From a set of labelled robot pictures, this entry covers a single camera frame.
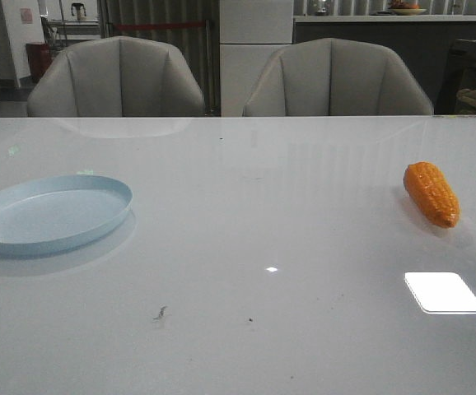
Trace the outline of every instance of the counter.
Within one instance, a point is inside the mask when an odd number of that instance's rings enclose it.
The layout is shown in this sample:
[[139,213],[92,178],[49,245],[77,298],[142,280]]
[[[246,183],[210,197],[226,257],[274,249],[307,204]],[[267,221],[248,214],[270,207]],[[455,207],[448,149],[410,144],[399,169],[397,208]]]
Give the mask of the counter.
[[392,48],[435,104],[450,47],[476,40],[476,16],[294,16],[294,43],[326,37]]
[[100,39],[99,22],[89,21],[48,21],[48,24],[57,30],[62,40],[73,43],[86,40]]
[[353,22],[476,22],[476,15],[330,15],[330,16],[294,16],[295,23],[353,23]]

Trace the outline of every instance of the red trash can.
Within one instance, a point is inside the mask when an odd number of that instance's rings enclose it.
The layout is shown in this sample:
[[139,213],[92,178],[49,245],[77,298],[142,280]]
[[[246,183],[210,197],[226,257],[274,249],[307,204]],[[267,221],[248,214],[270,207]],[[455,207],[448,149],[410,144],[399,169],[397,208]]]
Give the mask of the red trash can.
[[38,82],[51,64],[51,53],[46,43],[26,44],[27,60],[30,64],[31,80]]

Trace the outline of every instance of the kettle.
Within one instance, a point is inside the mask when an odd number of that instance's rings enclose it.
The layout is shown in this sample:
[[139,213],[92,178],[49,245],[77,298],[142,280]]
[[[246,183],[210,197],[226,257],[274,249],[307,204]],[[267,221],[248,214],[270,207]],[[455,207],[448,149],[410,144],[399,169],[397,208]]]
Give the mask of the kettle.
[[314,2],[315,15],[330,15],[331,0],[319,0]]
[[72,3],[72,15],[77,14],[78,21],[85,21],[86,20],[86,7],[81,2],[73,2]]

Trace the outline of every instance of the orange corn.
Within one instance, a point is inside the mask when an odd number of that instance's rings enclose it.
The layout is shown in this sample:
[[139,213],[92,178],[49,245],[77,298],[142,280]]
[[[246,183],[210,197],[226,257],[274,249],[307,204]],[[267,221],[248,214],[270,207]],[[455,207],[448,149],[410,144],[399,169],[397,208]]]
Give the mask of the orange corn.
[[418,162],[404,172],[404,187],[434,225],[452,228],[460,219],[460,203],[445,175],[432,163]]

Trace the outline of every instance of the gray chair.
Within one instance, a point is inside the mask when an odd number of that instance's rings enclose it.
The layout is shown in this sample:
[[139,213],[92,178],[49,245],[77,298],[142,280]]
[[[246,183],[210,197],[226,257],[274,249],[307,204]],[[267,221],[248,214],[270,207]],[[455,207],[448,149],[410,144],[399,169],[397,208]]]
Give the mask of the gray chair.
[[279,49],[244,107],[250,117],[430,114],[432,102],[398,54],[345,39]]
[[118,36],[67,47],[30,93],[31,117],[191,117],[203,94],[173,45]]

